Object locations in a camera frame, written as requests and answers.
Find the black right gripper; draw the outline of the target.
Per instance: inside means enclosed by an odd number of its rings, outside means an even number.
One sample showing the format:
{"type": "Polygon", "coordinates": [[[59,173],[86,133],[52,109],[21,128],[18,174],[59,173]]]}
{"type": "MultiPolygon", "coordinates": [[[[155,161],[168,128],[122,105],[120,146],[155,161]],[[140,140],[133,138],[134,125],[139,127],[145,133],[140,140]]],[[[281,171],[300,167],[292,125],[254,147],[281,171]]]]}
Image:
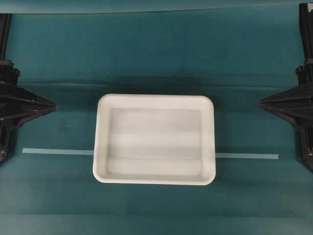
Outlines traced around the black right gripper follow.
{"type": "Polygon", "coordinates": [[[301,160],[303,164],[313,169],[313,107],[288,107],[281,104],[310,103],[313,99],[313,85],[307,84],[313,81],[313,66],[299,66],[296,69],[298,85],[287,91],[270,95],[258,102],[260,108],[278,116],[292,127],[299,130],[301,141],[301,160]]]}

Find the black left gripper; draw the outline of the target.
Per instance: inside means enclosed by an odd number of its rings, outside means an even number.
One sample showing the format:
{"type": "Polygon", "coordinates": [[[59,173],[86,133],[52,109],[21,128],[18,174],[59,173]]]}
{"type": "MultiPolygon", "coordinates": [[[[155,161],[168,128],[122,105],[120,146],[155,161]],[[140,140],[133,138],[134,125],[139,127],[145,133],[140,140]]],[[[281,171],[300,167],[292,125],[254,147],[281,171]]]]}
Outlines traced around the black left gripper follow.
{"type": "Polygon", "coordinates": [[[0,101],[22,104],[0,105],[0,161],[9,152],[10,130],[57,111],[57,104],[17,86],[20,71],[10,60],[0,61],[0,101]]]}

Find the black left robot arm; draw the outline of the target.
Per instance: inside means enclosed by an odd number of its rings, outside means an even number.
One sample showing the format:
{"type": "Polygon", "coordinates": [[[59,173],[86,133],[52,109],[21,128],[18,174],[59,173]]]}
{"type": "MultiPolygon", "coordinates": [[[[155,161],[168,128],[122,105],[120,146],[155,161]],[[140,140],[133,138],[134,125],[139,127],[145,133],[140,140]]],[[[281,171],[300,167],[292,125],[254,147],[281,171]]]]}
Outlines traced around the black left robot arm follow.
{"type": "Polygon", "coordinates": [[[17,85],[19,69],[5,59],[11,14],[0,15],[0,161],[9,155],[11,131],[57,111],[57,105],[17,85]]]}

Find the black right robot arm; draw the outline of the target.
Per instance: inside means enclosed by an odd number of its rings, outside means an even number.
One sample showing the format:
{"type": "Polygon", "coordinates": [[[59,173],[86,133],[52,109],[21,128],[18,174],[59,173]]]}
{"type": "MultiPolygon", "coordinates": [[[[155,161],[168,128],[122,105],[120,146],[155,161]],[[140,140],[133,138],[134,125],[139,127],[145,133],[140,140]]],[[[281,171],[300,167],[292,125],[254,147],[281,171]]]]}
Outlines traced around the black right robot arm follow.
{"type": "Polygon", "coordinates": [[[296,68],[298,86],[261,99],[258,106],[295,128],[300,136],[301,161],[313,169],[313,4],[299,5],[299,26],[305,63],[296,68]]]}

